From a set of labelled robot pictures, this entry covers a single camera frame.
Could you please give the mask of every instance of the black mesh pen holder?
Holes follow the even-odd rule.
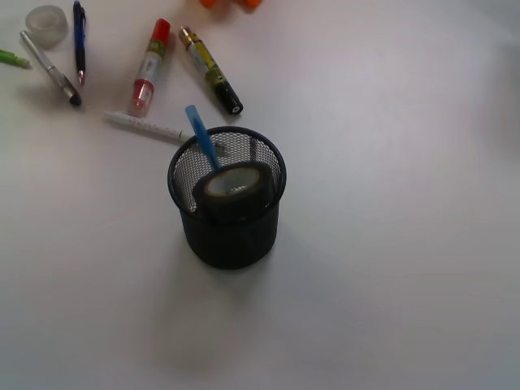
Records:
[[[225,270],[247,267],[263,258],[275,243],[278,206],[287,175],[284,160],[268,139],[252,130],[224,126],[208,133],[223,167],[251,161],[269,166],[274,185],[273,201],[254,218],[240,222],[214,223],[202,218],[193,198],[193,188],[211,173],[211,167],[195,136],[186,141],[171,160],[168,189],[179,207],[188,244],[203,262]]]

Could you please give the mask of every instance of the clear tape roll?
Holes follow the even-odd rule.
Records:
[[[47,49],[61,42],[68,33],[67,17],[59,6],[35,8],[25,18],[25,25],[32,39]]]

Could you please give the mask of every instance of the marker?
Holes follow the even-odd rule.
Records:
[[[154,95],[154,83],[163,63],[169,35],[170,24],[164,19],[159,19],[155,24],[154,33],[149,40],[145,58],[133,83],[132,100],[128,108],[128,113],[132,116],[143,118],[148,113],[152,96]]]
[[[189,27],[181,27],[179,38],[192,56],[193,62],[202,77],[210,84],[219,101],[230,115],[238,115],[244,109],[238,96],[215,62],[206,45],[198,39]]]
[[[29,67],[31,65],[28,59],[16,57],[14,53],[5,50],[0,50],[0,63],[8,63],[16,67]]]

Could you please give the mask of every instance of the yellow marker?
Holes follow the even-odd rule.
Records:
[[[244,106],[242,106],[240,99],[231,88],[228,79],[220,70],[204,42],[189,27],[180,28],[179,38],[186,51],[191,55],[197,70],[210,84],[219,101],[226,107],[227,112],[231,115],[240,114]]]

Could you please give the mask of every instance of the pen clip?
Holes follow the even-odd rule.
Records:
[[[83,24],[83,37],[85,37],[85,27],[87,27],[87,15],[85,14],[85,9],[83,7],[80,8],[80,23]]]

